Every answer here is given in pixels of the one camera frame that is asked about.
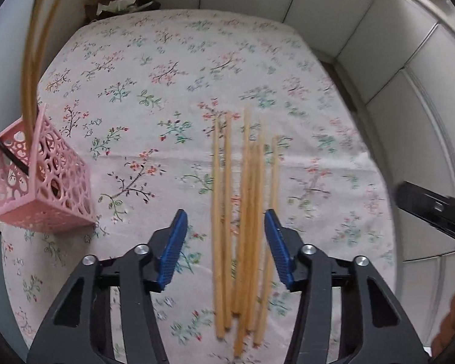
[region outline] silver screw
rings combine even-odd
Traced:
[[[150,248],[147,245],[138,245],[135,247],[135,253],[138,255],[147,254]]]
[[[435,205],[433,205],[433,209],[435,209],[438,212],[443,212],[443,204],[441,202],[435,202]]]
[[[83,258],[84,265],[93,265],[96,262],[96,257],[92,254],[89,254]]]
[[[317,251],[317,248],[313,245],[307,244],[302,246],[302,252],[304,254],[314,254]]]
[[[365,267],[369,264],[369,259],[365,256],[357,256],[356,264],[360,265],[361,267]]]

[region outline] floral print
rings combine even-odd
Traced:
[[[189,228],[172,283],[151,295],[169,361],[283,361],[300,295],[289,293],[276,273],[261,346],[246,340],[243,358],[234,360],[234,330],[217,341],[212,327],[214,120],[222,147],[224,116],[233,117],[235,246],[246,108],[250,140],[261,126],[265,132],[266,199],[277,137],[282,224],[330,256],[368,256],[393,286],[396,259],[384,182],[332,81],[292,28],[204,10],[112,17],[76,32],[43,75],[38,99],[89,166],[96,222],[57,235],[4,227],[6,284],[28,345],[85,254],[122,256],[148,243],[183,208]],[[235,259],[231,274],[236,277]],[[110,306],[115,357],[125,362],[120,292],[111,290]],[[334,321],[339,319],[335,311]]]

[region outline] tablecloth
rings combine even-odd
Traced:
[[[173,281],[153,295],[163,343],[171,363],[232,362],[235,328],[220,342],[212,326],[211,136],[213,118],[230,111],[235,237],[246,107],[251,139],[261,120],[268,138],[278,135],[282,224],[330,256],[368,256],[394,286],[393,223],[381,174],[333,82],[289,26],[207,10],[95,22],[58,53],[38,101],[49,104],[46,115],[88,163],[97,216],[95,228],[57,235],[4,229],[5,282],[28,345],[84,255],[121,256],[183,208],[189,230]],[[267,168],[271,152],[267,141]],[[255,349],[246,340],[236,362],[283,362],[298,301],[275,277],[265,342]],[[114,350],[125,361],[119,306],[113,289]],[[336,330],[340,310],[333,323]]]

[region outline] white tablecloth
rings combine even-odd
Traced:
[[[231,111],[236,235],[246,106],[254,134],[262,118],[267,136],[280,136],[282,223],[330,256],[367,255],[394,285],[393,223],[381,175],[333,82],[290,27],[188,10],[93,23],[54,59],[39,102],[49,103],[46,115],[91,169],[97,223],[56,236],[5,228],[7,289],[29,345],[84,255],[121,256],[168,226],[181,207],[188,236],[172,283],[153,298],[163,343],[171,363],[231,362],[235,332],[219,342],[212,326],[211,134],[213,117]],[[269,141],[265,151],[269,166]],[[118,290],[112,295],[115,353],[124,361]],[[283,362],[298,301],[276,277],[265,343],[247,344],[239,362]]]

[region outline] bundle of chopsticks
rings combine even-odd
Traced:
[[[273,277],[273,259],[265,244],[262,283],[260,285],[261,243],[264,236],[265,212],[265,132],[260,123],[258,137],[250,141],[250,111],[244,113],[243,159],[241,162],[240,218],[236,239],[236,271],[232,277],[232,163],[231,114],[226,113],[224,129],[224,174],[220,163],[220,122],[214,121],[214,160],[212,163],[212,257],[214,276],[215,332],[224,338],[232,327],[232,317],[238,317],[234,356],[240,357],[244,340],[253,334],[253,344],[261,345],[265,335],[268,297]],[[271,154],[271,190],[269,208],[277,210],[278,140],[273,137]]]

